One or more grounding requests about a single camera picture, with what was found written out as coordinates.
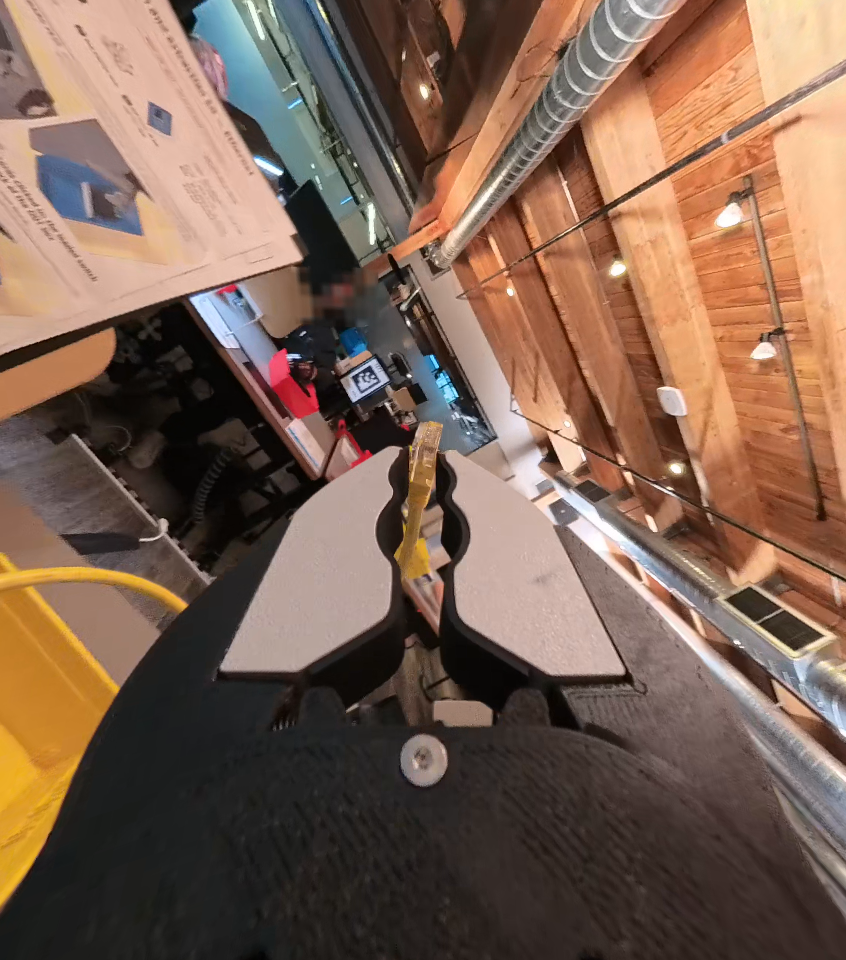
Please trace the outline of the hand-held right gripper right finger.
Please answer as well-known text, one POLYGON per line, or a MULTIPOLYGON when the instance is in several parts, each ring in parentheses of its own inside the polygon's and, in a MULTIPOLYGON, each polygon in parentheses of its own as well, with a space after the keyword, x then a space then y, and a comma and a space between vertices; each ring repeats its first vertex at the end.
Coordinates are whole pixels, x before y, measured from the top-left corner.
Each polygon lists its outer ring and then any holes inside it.
POLYGON ((449 677, 494 711, 518 690, 625 689, 628 670, 556 527, 463 455, 441 454, 440 655, 449 677))

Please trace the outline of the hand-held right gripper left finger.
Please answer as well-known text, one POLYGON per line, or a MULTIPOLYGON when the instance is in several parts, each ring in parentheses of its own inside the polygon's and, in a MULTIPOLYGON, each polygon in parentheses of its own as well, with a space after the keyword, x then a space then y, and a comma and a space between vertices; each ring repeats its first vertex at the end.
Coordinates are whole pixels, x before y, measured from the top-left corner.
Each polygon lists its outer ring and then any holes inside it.
POLYGON ((228 680, 330 688, 356 703, 404 657, 395 554, 405 449, 374 454, 309 498, 286 527, 219 666, 228 680))

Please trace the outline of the yellow plastic bin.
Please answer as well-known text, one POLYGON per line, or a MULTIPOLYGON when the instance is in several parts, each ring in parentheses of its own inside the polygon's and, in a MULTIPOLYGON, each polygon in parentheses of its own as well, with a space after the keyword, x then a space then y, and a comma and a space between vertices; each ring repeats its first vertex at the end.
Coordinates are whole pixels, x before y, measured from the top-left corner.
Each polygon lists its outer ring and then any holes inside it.
POLYGON ((0 553, 0 911, 41 852, 117 685, 36 590, 101 584, 175 615, 187 602, 138 575, 77 567, 21 570, 0 553))

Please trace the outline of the red plastic bin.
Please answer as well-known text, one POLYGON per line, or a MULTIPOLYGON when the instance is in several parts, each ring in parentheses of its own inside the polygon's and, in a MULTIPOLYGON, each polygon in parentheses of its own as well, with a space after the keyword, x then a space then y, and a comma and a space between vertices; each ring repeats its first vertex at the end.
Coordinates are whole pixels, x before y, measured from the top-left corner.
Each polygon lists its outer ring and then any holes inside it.
POLYGON ((314 376, 311 361, 285 348, 269 360, 269 386, 290 418, 302 420, 320 412, 314 376))

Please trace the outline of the printed instruction sheets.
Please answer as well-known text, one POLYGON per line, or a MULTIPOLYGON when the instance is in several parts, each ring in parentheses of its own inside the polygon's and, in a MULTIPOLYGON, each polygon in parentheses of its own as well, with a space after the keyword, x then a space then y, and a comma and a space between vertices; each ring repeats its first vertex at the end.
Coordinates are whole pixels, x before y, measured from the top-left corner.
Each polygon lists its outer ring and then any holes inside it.
POLYGON ((301 259, 169 2, 0 2, 0 356, 301 259))

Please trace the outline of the silver ventilation duct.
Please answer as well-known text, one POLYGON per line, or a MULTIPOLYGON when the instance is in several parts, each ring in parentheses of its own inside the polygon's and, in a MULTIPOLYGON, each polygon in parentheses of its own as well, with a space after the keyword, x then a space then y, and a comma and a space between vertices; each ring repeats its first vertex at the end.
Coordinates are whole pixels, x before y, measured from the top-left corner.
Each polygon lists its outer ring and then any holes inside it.
POLYGON ((684 1, 597 3, 568 41, 474 198, 440 245, 429 246, 429 263, 435 270, 451 268, 500 207, 685 5, 684 1))
MULTIPOLYGON (((553 485, 587 522, 692 608, 728 642, 760 666, 823 720, 846 744, 846 661, 834 656, 837 637, 756 585, 734 585, 662 534, 618 509, 617 497, 593 481, 560 472, 553 485)), ((846 864, 846 770, 818 744, 797 744, 798 729, 784 724, 757 692, 743 691, 728 666, 710 669, 740 702, 759 752, 789 795, 815 822, 846 864)))

